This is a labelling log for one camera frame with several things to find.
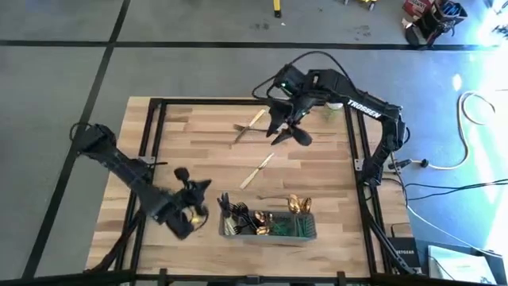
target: butcher block tabletop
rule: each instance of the butcher block tabletop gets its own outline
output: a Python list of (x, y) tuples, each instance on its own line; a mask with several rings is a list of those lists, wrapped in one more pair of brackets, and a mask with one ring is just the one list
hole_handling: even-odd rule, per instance
[[(117, 147), (127, 156), (137, 157), (150, 98), (129, 99)], [(352, 157), (348, 143), (344, 111), (330, 113), (314, 107), (300, 125), (312, 136), (313, 143), (304, 147), (293, 139), (275, 146), (264, 133), (248, 131), (232, 145), (238, 131), (233, 124), (246, 126), (265, 106), (190, 105), (167, 106), (158, 154), (159, 162), (153, 183), (178, 191), (182, 184), (173, 171), (186, 167), (192, 180), (211, 179), (205, 193), (210, 209), (207, 224), (179, 240), (165, 226), (147, 219), (140, 252), (138, 272), (158, 273), (166, 268), (182, 275), (259, 275), (259, 276), (336, 276), (369, 277), (364, 235), (356, 193)], [(152, 124), (155, 130), (157, 111)], [(266, 129), (266, 113), (253, 128)], [(380, 139), (381, 126), (366, 119), (371, 150)], [(360, 139), (356, 140), (359, 148)], [(269, 155), (275, 155), (244, 189), (241, 183)], [(257, 196), (289, 195), (312, 199), (317, 238), (308, 242), (259, 241), (226, 238), (219, 234), (220, 208), (217, 198), (229, 193), (232, 203), (244, 202), (250, 209), (287, 211), (283, 199), (260, 200)], [(408, 222), (400, 187), (383, 181), (379, 187), (385, 227)], [(87, 268), (104, 257), (120, 236), (129, 189), (110, 174), (97, 225), (95, 227)], [(408, 226), (398, 226), (401, 235), (410, 235)], [(378, 270), (383, 271), (379, 244), (374, 240)], [(132, 253), (129, 243), (125, 267)]]

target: gray floor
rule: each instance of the gray floor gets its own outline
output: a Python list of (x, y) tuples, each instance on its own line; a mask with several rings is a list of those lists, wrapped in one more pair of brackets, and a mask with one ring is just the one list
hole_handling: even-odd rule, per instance
[[(403, 44), (401, 1), (380, 1), (375, 11), (334, 0), (283, 1), (283, 19), (272, 17), (271, 2), (250, 0), (132, 0), (120, 41), (266, 41)], [(481, 44), (477, 37), (486, 8), (464, 1), (470, 17), (439, 44)], [(120, 0), (0, 2), (1, 40), (107, 41)], [(69, 140), (94, 80), (103, 48), (0, 47), (0, 132), (4, 182), (0, 200), (0, 279), (19, 277), (55, 187)], [(284, 63), (305, 52), (296, 49), (116, 48), (91, 122), (120, 129), (129, 96), (249, 96), (250, 90)], [(428, 158), (453, 164), (464, 154), (457, 133), (456, 99), (470, 89), (506, 88), (501, 52), (329, 51), (356, 85), (404, 106), (412, 139), (399, 158)], [(302, 69), (332, 67), (319, 56)], [(453, 79), (461, 78), (454, 88)], [(498, 112), (506, 109), (498, 105)], [(462, 168), (438, 172), (409, 167), (406, 183), (461, 185), (506, 177), (502, 125), (471, 127), (471, 159)], [(107, 172), (78, 159), (37, 275), (83, 269)], [(413, 188), (410, 195), (430, 190)], [(508, 218), (500, 187), (411, 204), (421, 216), (479, 247), (502, 249), (499, 225)], [(459, 244), (412, 217), (417, 238)]]

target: sunlight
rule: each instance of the sunlight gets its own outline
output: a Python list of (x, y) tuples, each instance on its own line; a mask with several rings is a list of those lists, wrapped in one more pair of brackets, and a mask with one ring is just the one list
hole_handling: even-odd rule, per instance
[(503, 20), (503, 16), (497, 15), (492, 9), (486, 11), (486, 15), (483, 18), (481, 26), (476, 31), (476, 37), (479, 43), (485, 46), (490, 45), (504, 45), (506, 41), (502, 39), (502, 36), (492, 31), (497, 25), (502, 25), (506, 20)]
[(489, 95), (492, 91), (508, 88), (506, 83), (506, 66), (508, 66), (508, 52), (495, 51), (484, 54), (482, 58), (482, 77), (479, 89)]
[[(492, 167), (487, 152), (485, 152), (484, 143), (479, 138), (477, 128), (478, 126), (470, 125), (466, 138), (471, 146), (471, 151), (473, 151), (471, 154), (475, 162), (476, 171), (479, 174), (479, 182), (491, 182), (495, 180), (494, 174), (491, 170)], [(482, 190), (489, 203), (493, 204), (498, 197), (499, 189), (497, 187), (483, 187)]]
[[(496, 253), (508, 256), (508, 245), (506, 244), (506, 236), (508, 229), (506, 228), (506, 220), (508, 219), (508, 187), (498, 186), (502, 194), (499, 198), (499, 205), (496, 211), (494, 221), (492, 222), (491, 232), (487, 238), (485, 249), (492, 249)], [(505, 262), (505, 270), (508, 273), (508, 263)]]
[(455, 91), (459, 91), (459, 89), (462, 87), (462, 78), (459, 74), (455, 74), (452, 77), (452, 85)]

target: box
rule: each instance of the box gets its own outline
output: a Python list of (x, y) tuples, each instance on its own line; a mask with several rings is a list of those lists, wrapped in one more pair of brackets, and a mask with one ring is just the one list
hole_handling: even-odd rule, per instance
[(405, 0), (402, 8), (413, 18), (418, 19), (430, 9), (434, 0)]

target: gray plastic container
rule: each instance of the gray plastic container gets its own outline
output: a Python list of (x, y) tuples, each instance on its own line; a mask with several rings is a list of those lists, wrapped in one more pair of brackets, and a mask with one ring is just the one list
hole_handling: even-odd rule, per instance
[[(249, 211), (249, 215), (254, 217), (255, 211)], [(316, 231), (316, 222), (314, 221), (314, 216), (312, 214), (292, 214), (289, 211), (262, 211), (269, 212), (273, 214), (273, 220), (275, 223), (282, 223), (287, 221), (287, 225), (293, 226), (294, 217), (298, 219), (298, 224), (302, 227), (302, 231), (304, 232), (302, 236), (282, 236), (282, 235), (256, 235), (253, 230), (249, 227), (245, 227), (244, 230), (240, 234), (232, 234), (228, 235), (225, 233), (225, 220), (221, 215), (221, 221), (219, 222), (219, 234), (226, 238), (241, 238), (241, 239), (252, 239), (252, 240), (261, 240), (261, 241), (285, 241), (285, 242), (307, 242), (315, 239), (318, 236)]]

